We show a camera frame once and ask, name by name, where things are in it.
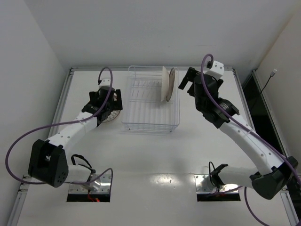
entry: black cable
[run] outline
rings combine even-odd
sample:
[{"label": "black cable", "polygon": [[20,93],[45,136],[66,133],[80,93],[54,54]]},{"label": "black cable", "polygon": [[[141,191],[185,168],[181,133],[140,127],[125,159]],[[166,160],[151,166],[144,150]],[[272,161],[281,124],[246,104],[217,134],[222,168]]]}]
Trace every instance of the black cable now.
[{"label": "black cable", "polygon": [[72,162],[73,165],[76,165],[75,160],[74,160],[74,157],[77,157],[77,158],[79,158],[79,159],[85,161],[85,163],[86,163],[90,168],[93,168],[93,167],[91,166],[91,164],[88,162],[88,160],[85,159],[85,157],[82,156],[82,155],[80,155],[80,154],[74,154],[74,155],[71,156],[71,162]]},{"label": "black cable", "polygon": [[212,176],[211,176],[211,167],[210,167],[210,164],[212,165],[213,170],[215,170],[215,166],[214,166],[213,162],[210,161],[210,162],[209,162],[209,179],[210,179],[211,184],[212,184],[213,186],[217,187],[217,186],[212,182]]},{"label": "black cable", "polygon": [[261,96],[263,90],[264,90],[264,89],[266,88],[266,86],[268,85],[268,82],[270,81],[271,78],[272,78],[272,76],[269,77],[267,83],[264,85],[264,87],[263,87],[262,90],[260,91],[259,95],[257,96],[257,98],[256,98],[256,100],[255,100],[255,102],[254,102],[254,104],[252,105],[252,107],[250,107],[250,113],[252,112],[252,110],[253,110],[254,106],[256,105],[256,103],[257,103],[259,97]]}]

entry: table surface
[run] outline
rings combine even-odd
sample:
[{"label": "table surface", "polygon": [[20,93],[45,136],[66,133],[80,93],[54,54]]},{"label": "table surface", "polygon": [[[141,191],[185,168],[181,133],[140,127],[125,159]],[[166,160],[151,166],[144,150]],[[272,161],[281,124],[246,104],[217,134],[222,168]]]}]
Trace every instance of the table surface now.
[{"label": "table surface", "polygon": [[[181,81],[186,71],[180,71]],[[76,71],[61,121],[73,120],[97,90],[97,71]],[[125,93],[126,71],[113,71],[113,87]],[[226,71],[220,96],[246,118],[235,75]],[[247,155],[195,109],[194,98],[180,90],[181,123],[168,135],[129,134],[122,115],[100,125],[74,147],[98,173],[114,170],[111,202],[66,202],[68,185],[30,186],[18,221],[32,225],[201,226],[260,225],[247,210],[243,190],[238,202],[197,202],[194,174],[208,173],[208,162],[253,167]],[[277,194],[268,201],[248,189],[255,214],[271,226],[289,225]]]}]

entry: robotic arm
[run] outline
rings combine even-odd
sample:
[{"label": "robotic arm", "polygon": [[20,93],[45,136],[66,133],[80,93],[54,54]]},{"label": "robotic arm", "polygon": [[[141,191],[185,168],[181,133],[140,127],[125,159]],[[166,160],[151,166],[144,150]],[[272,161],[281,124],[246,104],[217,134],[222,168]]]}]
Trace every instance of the robotic arm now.
[{"label": "robotic arm", "polygon": [[[220,78],[224,73],[224,65],[217,61],[209,61],[207,68],[209,70],[204,74],[204,79],[214,100],[235,120],[252,129],[229,100],[219,97],[218,89],[223,84],[223,80]],[[211,178],[207,177],[208,187],[219,188],[224,184],[237,184],[253,188],[265,199],[272,199],[291,179],[291,170],[278,155],[227,118],[212,103],[205,93],[200,72],[192,67],[188,69],[179,89],[184,89],[189,81],[193,84],[187,92],[195,98],[196,109],[203,114],[207,121],[234,140],[256,166],[253,169],[245,169],[221,164],[212,171]],[[298,166],[298,162],[292,156],[287,160],[294,168]]]},{"label": "robotic arm", "polygon": [[53,187],[59,187],[66,182],[90,181],[93,177],[91,172],[95,173],[95,171],[83,165],[68,165],[66,156],[71,153],[72,147],[80,139],[98,127],[112,111],[122,110],[120,89],[112,89],[106,106],[100,113],[89,120],[82,121],[94,115],[101,107],[108,94],[110,82],[109,79],[100,81],[99,90],[89,93],[90,101],[75,119],[78,123],[68,125],[46,141],[39,139],[33,144],[28,168],[31,177]]}]

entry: wall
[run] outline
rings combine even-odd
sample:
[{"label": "wall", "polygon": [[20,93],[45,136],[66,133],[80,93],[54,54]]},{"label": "wall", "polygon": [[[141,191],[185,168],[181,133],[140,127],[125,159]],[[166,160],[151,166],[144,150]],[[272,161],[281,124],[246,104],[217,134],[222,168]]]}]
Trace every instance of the wall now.
[{"label": "wall", "polygon": [[[6,225],[19,183],[6,172],[4,159],[20,135],[50,123],[66,72],[43,36],[23,0],[0,1],[0,226]],[[22,176],[27,172],[36,132],[13,150],[10,166]]]},{"label": "wall", "polygon": [[66,68],[200,65],[213,53],[243,81],[300,0],[25,0]]},{"label": "wall", "polygon": [[269,78],[270,72],[277,68],[277,74],[264,90],[270,103],[273,116],[288,146],[288,151],[301,162],[301,8],[295,13],[280,34],[272,49],[258,68],[261,87]]}]

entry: dish rack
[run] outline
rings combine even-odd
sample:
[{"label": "dish rack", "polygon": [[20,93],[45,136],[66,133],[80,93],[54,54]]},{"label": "dish rack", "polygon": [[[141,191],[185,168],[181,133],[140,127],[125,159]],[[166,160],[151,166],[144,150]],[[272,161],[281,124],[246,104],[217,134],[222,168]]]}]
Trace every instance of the dish rack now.
[{"label": "dish rack", "polygon": [[162,67],[128,68],[122,123],[127,131],[172,132],[180,124],[179,70],[169,102],[161,102]]}]

